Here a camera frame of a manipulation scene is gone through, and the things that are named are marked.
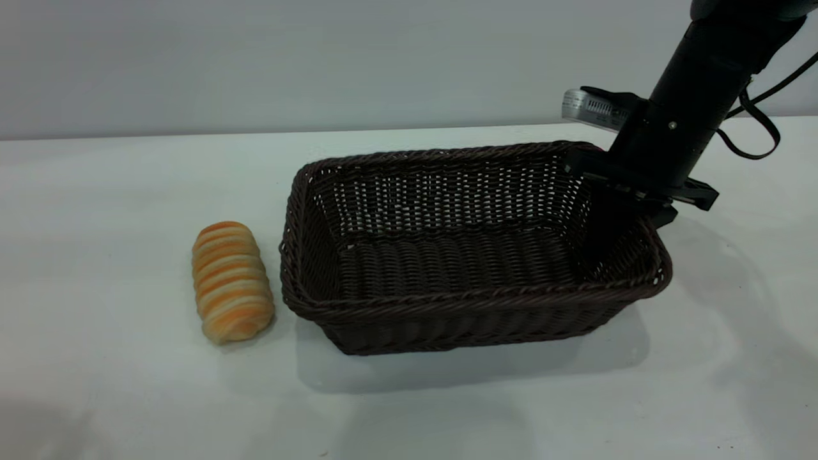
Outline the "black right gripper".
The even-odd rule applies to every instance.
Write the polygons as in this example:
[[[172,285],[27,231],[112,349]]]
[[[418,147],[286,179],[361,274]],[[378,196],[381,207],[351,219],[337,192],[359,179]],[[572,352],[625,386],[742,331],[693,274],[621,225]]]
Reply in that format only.
[[[645,99],[567,99],[565,119],[617,133],[610,149],[580,146],[565,158],[570,174],[602,181],[617,191],[651,203],[655,228],[671,224],[678,211],[669,201],[712,208],[719,193],[690,178],[704,151],[701,131],[678,125]],[[591,183],[590,210],[582,259],[588,268],[629,262],[629,234],[638,222],[631,201]]]

